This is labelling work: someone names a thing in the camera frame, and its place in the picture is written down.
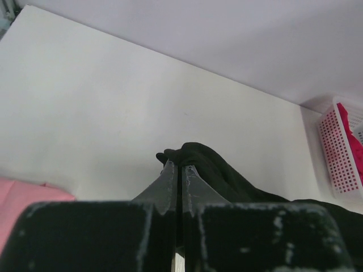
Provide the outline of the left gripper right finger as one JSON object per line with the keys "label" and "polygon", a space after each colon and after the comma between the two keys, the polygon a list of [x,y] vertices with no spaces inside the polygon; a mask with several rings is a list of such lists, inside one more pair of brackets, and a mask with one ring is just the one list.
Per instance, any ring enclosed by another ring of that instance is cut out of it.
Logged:
{"label": "left gripper right finger", "polygon": [[317,205],[230,203],[193,166],[181,171],[186,271],[353,271]]}

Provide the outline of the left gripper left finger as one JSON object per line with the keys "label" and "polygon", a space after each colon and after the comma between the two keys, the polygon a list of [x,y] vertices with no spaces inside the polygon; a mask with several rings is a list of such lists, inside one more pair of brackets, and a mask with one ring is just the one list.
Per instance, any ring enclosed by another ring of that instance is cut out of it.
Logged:
{"label": "left gripper left finger", "polygon": [[2,271],[174,271],[177,168],[131,201],[38,202],[16,221]]}

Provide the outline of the black t shirt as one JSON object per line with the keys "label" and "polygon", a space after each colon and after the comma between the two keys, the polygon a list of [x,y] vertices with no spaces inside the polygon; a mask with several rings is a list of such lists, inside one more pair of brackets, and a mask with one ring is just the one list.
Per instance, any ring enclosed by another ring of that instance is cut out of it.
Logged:
{"label": "black t shirt", "polygon": [[[165,149],[157,153],[156,158],[162,164],[171,161],[178,167],[195,166],[200,177],[229,202],[289,202],[284,197],[253,186],[222,156],[201,143],[187,142],[177,150]],[[314,199],[297,199],[292,202],[324,207],[337,223],[355,269],[362,271],[362,214]]]}

